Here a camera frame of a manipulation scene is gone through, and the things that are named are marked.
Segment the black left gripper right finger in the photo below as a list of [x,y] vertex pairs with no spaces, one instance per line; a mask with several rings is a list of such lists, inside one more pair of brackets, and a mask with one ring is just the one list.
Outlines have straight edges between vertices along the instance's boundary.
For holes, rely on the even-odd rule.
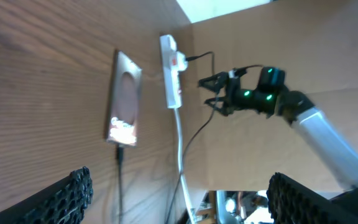
[[358,188],[326,199],[282,173],[275,173],[267,190],[274,223],[358,224]]

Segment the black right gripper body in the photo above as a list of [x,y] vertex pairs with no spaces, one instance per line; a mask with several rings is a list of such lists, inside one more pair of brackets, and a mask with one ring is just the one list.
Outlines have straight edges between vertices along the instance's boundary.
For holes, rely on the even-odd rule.
[[275,113],[277,94],[241,88],[239,78],[229,78],[225,87],[225,104],[233,111],[254,110],[256,113],[265,113],[267,117]]

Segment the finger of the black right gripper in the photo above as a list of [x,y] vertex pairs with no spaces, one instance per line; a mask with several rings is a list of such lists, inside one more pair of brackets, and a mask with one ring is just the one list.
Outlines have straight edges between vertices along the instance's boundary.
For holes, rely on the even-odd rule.
[[210,98],[205,100],[204,104],[222,116],[229,116],[234,113],[234,108],[225,100],[225,97]]
[[225,87],[228,79],[228,72],[220,72],[210,77],[200,79],[198,86],[212,92],[220,92],[220,90]]

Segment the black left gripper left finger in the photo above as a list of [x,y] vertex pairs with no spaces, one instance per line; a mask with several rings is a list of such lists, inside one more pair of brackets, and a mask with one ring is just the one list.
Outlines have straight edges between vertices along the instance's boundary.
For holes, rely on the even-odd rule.
[[92,203],[90,170],[82,167],[0,212],[0,224],[79,224]]

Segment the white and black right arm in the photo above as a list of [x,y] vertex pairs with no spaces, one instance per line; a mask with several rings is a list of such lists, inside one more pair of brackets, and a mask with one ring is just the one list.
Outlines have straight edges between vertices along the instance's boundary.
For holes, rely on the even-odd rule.
[[282,117],[312,147],[346,191],[358,191],[358,154],[337,132],[325,114],[304,93],[285,86],[285,71],[261,66],[255,89],[241,87],[248,68],[234,68],[199,80],[198,85],[212,91],[205,104],[223,116],[252,110],[267,117]]

